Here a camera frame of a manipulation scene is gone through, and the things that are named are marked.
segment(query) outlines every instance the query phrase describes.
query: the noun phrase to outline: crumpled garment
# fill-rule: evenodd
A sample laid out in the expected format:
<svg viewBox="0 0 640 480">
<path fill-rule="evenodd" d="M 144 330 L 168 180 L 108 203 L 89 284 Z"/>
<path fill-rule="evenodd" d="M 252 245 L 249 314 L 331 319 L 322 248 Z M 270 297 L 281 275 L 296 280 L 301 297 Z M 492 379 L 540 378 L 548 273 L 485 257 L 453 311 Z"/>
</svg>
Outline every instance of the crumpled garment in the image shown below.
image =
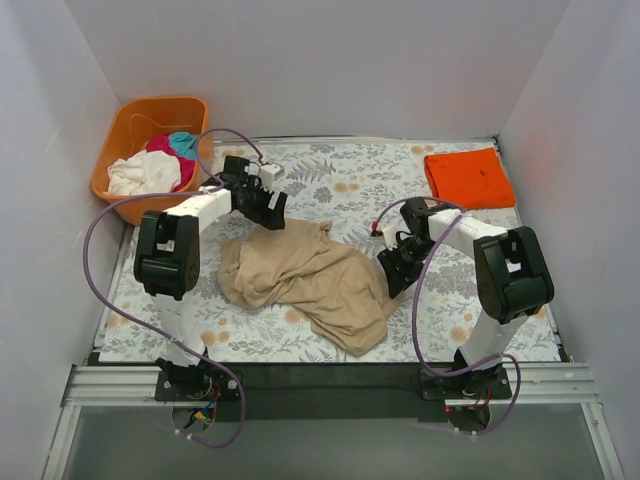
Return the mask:
<svg viewBox="0 0 640 480">
<path fill-rule="evenodd" d="M 166 193 L 180 184 L 180 162 L 165 152 L 141 150 L 107 168 L 109 195 Z"/>
<path fill-rule="evenodd" d="M 331 240 L 331 225 L 287 218 L 284 230 L 257 226 L 244 241 L 227 240 L 218 281 L 241 307 L 285 303 L 302 310 L 314 333 L 360 356 L 386 338 L 404 294 L 391 299 L 382 270 Z"/>
<path fill-rule="evenodd" d="M 169 145 L 179 157 L 189 160 L 196 159 L 196 140 L 197 136 L 187 132 L 176 132 L 169 135 Z"/>
<path fill-rule="evenodd" d="M 156 135 L 151 137 L 149 142 L 147 143 L 147 151 L 155 152 L 155 151 L 163 151 L 168 155 L 172 155 L 178 159 L 180 162 L 180 184 L 176 186 L 173 191 L 177 192 L 178 190 L 186 187 L 186 185 L 191 181 L 191 177 L 193 177 L 193 170 L 196 167 L 196 162 L 194 160 L 189 160 L 188 158 L 184 158 L 177 154 L 177 152 L 171 147 L 171 136 L 177 134 L 165 134 L 165 135 Z"/>
</svg>

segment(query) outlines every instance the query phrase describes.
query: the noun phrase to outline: orange folded cloth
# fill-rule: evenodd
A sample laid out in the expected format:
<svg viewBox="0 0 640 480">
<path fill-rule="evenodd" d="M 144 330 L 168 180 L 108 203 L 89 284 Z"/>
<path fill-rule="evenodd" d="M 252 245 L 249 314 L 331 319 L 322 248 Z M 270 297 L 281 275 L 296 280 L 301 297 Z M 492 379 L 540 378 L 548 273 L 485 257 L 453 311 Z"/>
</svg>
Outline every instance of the orange folded cloth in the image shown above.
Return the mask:
<svg viewBox="0 0 640 480">
<path fill-rule="evenodd" d="M 516 204 L 493 148 L 424 157 L 424 170 L 434 197 L 466 208 L 505 208 Z"/>
</svg>

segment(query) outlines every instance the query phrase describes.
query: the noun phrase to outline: floral tablecloth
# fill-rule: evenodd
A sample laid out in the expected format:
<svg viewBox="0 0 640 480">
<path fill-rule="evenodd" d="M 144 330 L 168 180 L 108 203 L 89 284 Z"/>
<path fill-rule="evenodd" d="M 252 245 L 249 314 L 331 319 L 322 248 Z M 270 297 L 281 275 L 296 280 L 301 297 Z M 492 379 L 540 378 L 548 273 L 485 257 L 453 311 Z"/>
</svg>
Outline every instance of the floral tablecloth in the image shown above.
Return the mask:
<svg viewBox="0 0 640 480">
<path fill-rule="evenodd" d="M 307 143 L 261 145 L 265 161 L 285 168 L 277 188 L 289 194 L 287 216 L 310 221 L 332 220 L 331 237 L 352 245 L 377 262 L 381 238 L 369 236 L 372 220 L 394 199 L 428 195 L 423 170 L 427 153 L 477 150 L 489 143 Z M 216 148 L 214 169 L 227 154 L 252 158 L 249 148 Z M 518 225 L 513 209 L 476 210 L 473 216 L 503 227 Z M 400 222 L 397 210 L 383 224 Z M 194 302 L 197 328 L 209 355 L 226 362 L 412 362 L 411 302 L 415 287 L 388 322 L 387 339 L 362 357 L 342 351 L 311 332 L 304 314 L 287 306 L 243 310 L 220 291 L 217 269 L 220 240 L 246 235 L 253 224 L 234 213 L 201 236 L 201 272 Z M 129 246 L 115 303 L 139 318 L 159 325 L 158 314 L 142 285 L 133 278 L 137 232 Z M 419 336 L 429 361 L 450 361 L 473 330 L 480 311 L 474 265 L 470 258 L 443 246 L 421 293 Z M 148 362 L 162 356 L 166 342 L 158 335 L 112 314 L 100 353 L 103 362 Z M 559 360 L 543 310 L 518 331 L 508 351 L 523 361 Z"/>
</svg>

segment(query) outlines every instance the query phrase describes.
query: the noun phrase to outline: wall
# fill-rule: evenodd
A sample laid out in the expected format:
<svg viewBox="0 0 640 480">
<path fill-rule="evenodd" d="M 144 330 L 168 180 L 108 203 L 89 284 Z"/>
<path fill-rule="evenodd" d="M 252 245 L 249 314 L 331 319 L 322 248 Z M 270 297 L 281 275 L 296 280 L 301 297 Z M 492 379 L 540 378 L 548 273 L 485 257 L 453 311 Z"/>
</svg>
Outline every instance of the wall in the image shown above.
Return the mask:
<svg viewBox="0 0 640 480">
<path fill-rule="evenodd" d="M 118 101 L 62 0 L 0 0 L 0 477 L 39 478 L 100 308 L 84 283 L 88 184 Z M 96 232 L 106 288 L 122 225 Z"/>
<path fill-rule="evenodd" d="M 572 1 L 500 136 L 627 478 L 640 478 L 639 23 L 638 2 Z"/>
<path fill-rule="evenodd" d="M 567 0 L 66 0 L 121 101 L 253 136 L 500 131 Z"/>
</svg>

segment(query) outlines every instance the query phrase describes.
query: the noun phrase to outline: orange plastic bin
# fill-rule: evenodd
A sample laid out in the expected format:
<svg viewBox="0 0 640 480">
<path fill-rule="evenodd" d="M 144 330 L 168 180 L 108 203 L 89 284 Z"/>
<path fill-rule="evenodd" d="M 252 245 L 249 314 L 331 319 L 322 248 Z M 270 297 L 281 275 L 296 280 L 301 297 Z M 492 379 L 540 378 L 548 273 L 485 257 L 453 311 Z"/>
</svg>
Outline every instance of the orange plastic bin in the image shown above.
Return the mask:
<svg viewBox="0 0 640 480">
<path fill-rule="evenodd" d="M 165 133 L 189 132 L 200 135 L 209 125 L 207 103 L 197 97 L 153 97 L 141 98 L 123 105 L 111 122 L 111 128 L 100 152 L 100 157 L 91 176 L 91 189 L 98 197 L 109 203 L 123 198 L 122 195 L 107 195 L 109 175 L 107 167 L 119 158 L 129 158 L 142 150 L 149 139 Z M 201 158 L 212 157 L 213 138 L 207 138 L 206 146 L 200 145 Z M 196 190 L 201 176 L 196 163 L 189 183 L 179 191 Z M 178 205 L 185 198 L 149 198 L 125 203 L 116 211 L 127 222 L 139 225 L 147 210 L 164 210 Z"/>
</svg>

